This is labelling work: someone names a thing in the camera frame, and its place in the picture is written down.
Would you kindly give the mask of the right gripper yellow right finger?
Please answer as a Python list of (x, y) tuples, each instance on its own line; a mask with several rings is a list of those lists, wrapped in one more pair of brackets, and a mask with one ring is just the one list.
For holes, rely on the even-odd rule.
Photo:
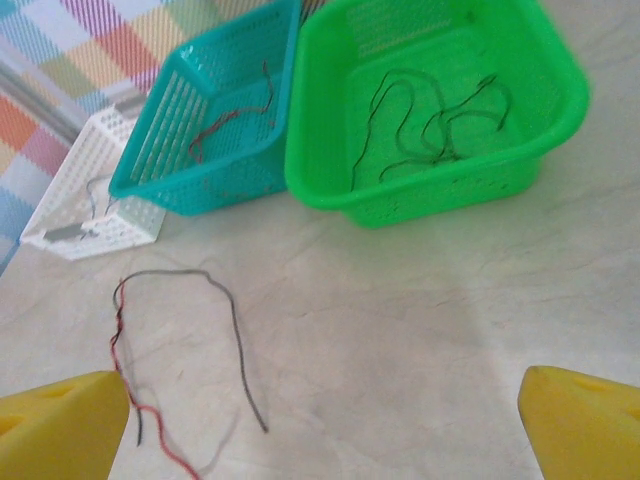
[(639, 389), (551, 366), (531, 366), (518, 411), (545, 479), (637, 479)]

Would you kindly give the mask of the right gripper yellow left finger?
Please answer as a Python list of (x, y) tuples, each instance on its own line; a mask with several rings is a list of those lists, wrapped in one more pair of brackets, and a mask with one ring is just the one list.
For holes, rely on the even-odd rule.
[(128, 417), (121, 376), (97, 371), (1, 399), (3, 479), (106, 479)]

